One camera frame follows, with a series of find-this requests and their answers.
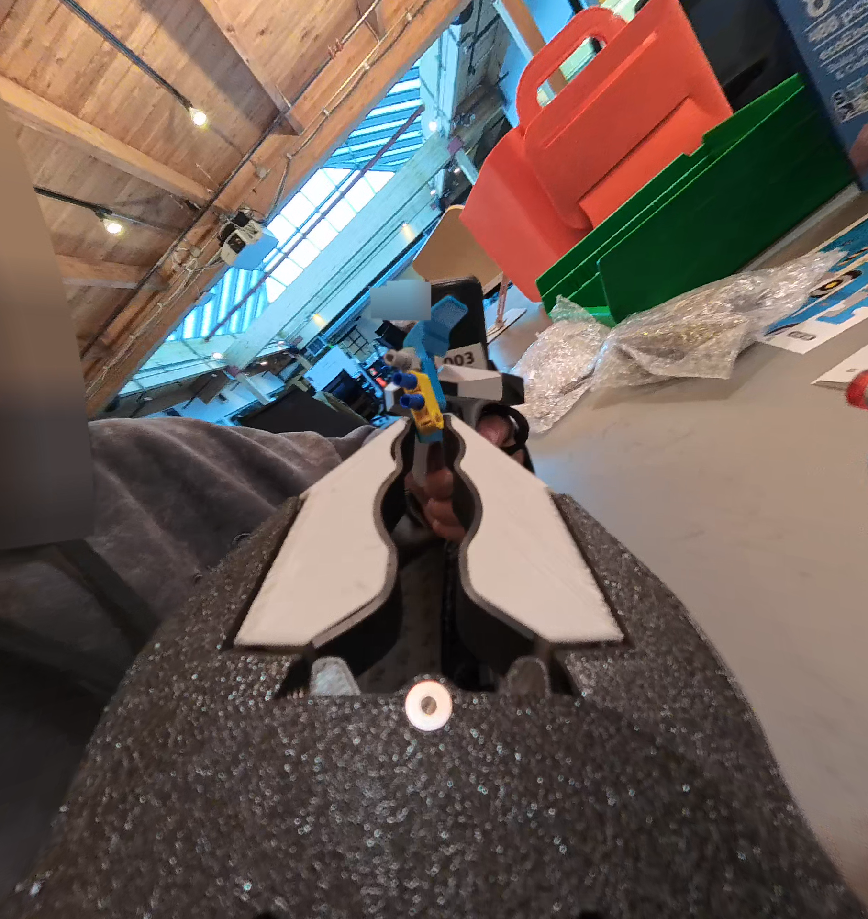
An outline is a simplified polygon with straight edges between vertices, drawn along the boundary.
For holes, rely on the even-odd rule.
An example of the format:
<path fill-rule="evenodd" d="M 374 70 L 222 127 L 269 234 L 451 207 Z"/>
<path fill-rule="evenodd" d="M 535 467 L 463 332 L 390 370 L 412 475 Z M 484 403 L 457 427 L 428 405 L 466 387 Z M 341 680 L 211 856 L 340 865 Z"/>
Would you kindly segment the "instruction booklet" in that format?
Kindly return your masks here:
<path fill-rule="evenodd" d="M 845 392 L 853 380 L 868 371 L 868 344 L 812 381 L 813 386 Z"/>

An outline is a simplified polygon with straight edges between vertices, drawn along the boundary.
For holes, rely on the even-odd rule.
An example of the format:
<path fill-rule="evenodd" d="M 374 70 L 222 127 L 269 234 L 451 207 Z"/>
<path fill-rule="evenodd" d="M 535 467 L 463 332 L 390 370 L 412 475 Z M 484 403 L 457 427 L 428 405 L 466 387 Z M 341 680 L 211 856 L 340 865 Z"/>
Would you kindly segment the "blue curved panel piece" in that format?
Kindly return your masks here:
<path fill-rule="evenodd" d="M 418 322 L 405 337 L 405 347 L 415 349 L 420 370 L 428 376 L 441 410 L 446 408 L 446 399 L 440 387 L 435 358 L 442 359 L 447 355 L 451 349 L 452 330 L 467 313 L 464 304 L 448 295 L 431 307 L 428 320 Z"/>

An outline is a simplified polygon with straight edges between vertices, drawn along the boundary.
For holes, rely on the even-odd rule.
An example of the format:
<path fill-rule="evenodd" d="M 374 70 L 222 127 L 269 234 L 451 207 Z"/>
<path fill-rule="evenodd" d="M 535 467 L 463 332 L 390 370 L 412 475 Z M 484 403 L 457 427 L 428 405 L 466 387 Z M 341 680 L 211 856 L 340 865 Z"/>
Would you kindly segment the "plywood stand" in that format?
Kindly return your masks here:
<path fill-rule="evenodd" d="M 463 210 L 462 205 L 447 208 L 414 259 L 412 270 L 430 284 L 471 277 L 480 283 L 484 298 L 497 293 L 496 314 L 486 333 L 491 344 L 524 317 L 528 309 L 508 305 L 509 278 L 463 223 Z"/>

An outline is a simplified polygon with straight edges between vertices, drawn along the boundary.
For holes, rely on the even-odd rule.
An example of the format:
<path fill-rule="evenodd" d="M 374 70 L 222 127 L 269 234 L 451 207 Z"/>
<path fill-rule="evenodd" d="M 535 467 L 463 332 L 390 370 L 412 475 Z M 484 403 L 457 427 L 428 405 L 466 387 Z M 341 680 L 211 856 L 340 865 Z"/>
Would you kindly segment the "person's left hand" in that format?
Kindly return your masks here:
<path fill-rule="evenodd" d="M 527 446 L 530 426 L 520 411 L 500 404 L 487 404 L 480 411 L 474 428 L 510 459 L 534 472 Z M 437 537 L 459 543 L 465 536 L 465 527 L 453 507 L 454 475 L 444 459 L 441 442 L 428 447 L 424 469 L 423 482 L 419 482 L 414 473 L 406 475 L 406 492 L 413 495 L 414 506 Z"/>

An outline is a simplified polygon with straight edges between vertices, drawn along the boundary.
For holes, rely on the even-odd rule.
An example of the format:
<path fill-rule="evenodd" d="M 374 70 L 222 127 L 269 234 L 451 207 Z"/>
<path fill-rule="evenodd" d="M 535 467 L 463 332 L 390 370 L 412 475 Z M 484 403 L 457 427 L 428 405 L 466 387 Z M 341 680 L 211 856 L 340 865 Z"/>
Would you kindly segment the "toy robot kit box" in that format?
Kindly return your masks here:
<path fill-rule="evenodd" d="M 868 191 L 868 1 L 777 1 L 806 74 Z"/>

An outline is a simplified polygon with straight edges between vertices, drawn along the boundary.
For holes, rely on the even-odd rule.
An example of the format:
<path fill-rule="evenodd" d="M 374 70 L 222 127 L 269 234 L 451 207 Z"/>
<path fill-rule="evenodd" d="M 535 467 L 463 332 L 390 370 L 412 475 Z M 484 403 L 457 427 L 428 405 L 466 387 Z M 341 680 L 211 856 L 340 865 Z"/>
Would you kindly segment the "orange felt bag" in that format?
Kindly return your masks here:
<path fill-rule="evenodd" d="M 540 276 L 732 116 L 677 1 L 631 20 L 579 12 L 525 67 L 516 106 L 461 220 L 532 302 Z"/>

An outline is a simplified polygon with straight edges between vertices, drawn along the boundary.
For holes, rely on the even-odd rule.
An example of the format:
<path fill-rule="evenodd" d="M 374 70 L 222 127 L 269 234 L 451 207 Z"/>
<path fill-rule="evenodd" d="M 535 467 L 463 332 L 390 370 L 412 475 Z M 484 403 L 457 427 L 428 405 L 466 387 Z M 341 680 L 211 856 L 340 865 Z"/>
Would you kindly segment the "glass skylight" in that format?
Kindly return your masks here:
<path fill-rule="evenodd" d="M 172 365 L 203 356 L 219 365 L 248 329 L 341 235 L 426 140 L 421 61 L 401 75 L 325 163 L 306 179 L 267 224 L 274 238 L 252 269 L 228 269 L 153 352 L 142 370 L 178 346 Z"/>

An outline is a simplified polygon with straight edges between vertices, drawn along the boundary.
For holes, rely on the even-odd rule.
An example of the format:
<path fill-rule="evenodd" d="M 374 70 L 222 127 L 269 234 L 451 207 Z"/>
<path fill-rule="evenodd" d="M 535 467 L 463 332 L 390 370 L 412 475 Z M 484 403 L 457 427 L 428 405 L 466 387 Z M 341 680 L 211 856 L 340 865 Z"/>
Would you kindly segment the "blue sticker sheet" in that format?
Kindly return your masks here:
<path fill-rule="evenodd" d="M 868 317 L 868 215 L 820 252 L 835 263 L 803 305 L 766 329 L 764 344 L 805 354 Z"/>

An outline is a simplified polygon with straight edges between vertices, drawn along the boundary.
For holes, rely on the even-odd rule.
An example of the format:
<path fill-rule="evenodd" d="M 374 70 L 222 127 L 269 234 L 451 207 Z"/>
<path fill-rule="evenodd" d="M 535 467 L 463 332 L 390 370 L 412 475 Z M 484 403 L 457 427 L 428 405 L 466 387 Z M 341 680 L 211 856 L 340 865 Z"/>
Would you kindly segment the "yellow connector piece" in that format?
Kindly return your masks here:
<path fill-rule="evenodd" d="M 444 430 L 444 418 L 442 408 L 439 402 L 438 393 L 428 374 L 419 370 L 413 372 L 417 375 L 418 386 L 414 391 L 424 395 L 426 405 L 420 412 L 411 412 L 412 418 L 417 431 L 417 436 L 421 442 L 436 442 L 442 440 Z"/>

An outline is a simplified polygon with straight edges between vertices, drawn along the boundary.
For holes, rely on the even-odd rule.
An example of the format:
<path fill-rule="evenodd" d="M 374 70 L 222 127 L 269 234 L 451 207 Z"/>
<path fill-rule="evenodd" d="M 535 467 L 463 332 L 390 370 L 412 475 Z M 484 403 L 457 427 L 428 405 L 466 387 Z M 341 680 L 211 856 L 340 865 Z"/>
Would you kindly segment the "white ceiling projector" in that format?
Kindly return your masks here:
<path fill-rule="evenodd" d="M 259 269 L 277 249 L 275 234 L 257 221 L 249 209 L 228 216 L 218 233 L 219 259 L 228 267 L 252 271 Z"/>

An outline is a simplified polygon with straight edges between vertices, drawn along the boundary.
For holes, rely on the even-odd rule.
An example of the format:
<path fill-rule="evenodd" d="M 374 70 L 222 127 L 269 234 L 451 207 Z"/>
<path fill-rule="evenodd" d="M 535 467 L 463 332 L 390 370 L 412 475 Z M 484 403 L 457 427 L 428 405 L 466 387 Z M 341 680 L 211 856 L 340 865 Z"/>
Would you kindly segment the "clear plastic parts bag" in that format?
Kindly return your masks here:
<path fill-rule="evenodd" d="M 633 314 L 607 335 L 590 388 L 669 380 L 726 380 L 739 355 L 807 299 L 842 251 L 812 252 L 772 269 L 731 275 Z"/>
<path fill-rule="evenodd" d="M 519 411 L 537 435 L 549 432 L 589 391 L 611 333 L 588 310 L 562 296 L 550 319 L 511 371 L 524 383 Z"/>

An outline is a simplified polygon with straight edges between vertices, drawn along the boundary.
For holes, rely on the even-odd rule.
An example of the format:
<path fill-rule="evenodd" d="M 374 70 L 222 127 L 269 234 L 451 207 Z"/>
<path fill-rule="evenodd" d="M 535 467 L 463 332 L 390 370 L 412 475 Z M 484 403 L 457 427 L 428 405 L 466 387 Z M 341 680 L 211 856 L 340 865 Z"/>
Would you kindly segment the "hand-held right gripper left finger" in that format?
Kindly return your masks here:
<path fill-rule="evenodd" d="M 394 531 L 413 445 L 397 420 L 302 494 L 234 647 L 338 657 L 358 677 L 394 648 L 403 621 Z"/>

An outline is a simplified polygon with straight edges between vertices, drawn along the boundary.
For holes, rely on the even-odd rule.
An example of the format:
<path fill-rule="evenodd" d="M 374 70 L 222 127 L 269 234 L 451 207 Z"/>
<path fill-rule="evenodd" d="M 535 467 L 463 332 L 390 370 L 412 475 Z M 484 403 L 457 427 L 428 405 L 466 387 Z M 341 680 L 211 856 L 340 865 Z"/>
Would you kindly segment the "person's left forearm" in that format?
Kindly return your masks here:
<path fill-rule="evenodd" d="M 182 417 L 90 422 L 91 544 L 142 594 L 187 583 L 382 430 L 328 438 Z"/>

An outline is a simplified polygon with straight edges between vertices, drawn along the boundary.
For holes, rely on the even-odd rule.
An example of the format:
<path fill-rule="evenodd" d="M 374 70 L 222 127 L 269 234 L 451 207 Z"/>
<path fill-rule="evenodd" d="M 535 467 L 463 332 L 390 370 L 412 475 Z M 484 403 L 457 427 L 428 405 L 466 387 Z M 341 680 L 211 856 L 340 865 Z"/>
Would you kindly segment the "grey desk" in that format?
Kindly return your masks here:
<path fill-rule="evenodd" d="M 867 344 L 589 394 L 530 450 L 704 630 L 868 908 L 868 412 L 812 384 Z"/>

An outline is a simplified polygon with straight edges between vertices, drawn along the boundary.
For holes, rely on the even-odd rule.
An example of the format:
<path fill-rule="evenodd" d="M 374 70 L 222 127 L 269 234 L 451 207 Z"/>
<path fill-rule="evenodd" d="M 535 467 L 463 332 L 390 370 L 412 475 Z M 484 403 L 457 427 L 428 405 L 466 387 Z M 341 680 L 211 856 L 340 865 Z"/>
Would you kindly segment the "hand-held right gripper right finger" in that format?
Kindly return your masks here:
<path fill-rule="evenodd" d="M 551 490 L 448 416 L 444 459 L 464 536 L 457 626 L 477 657 L 550 657 L 625 633 Z"/>

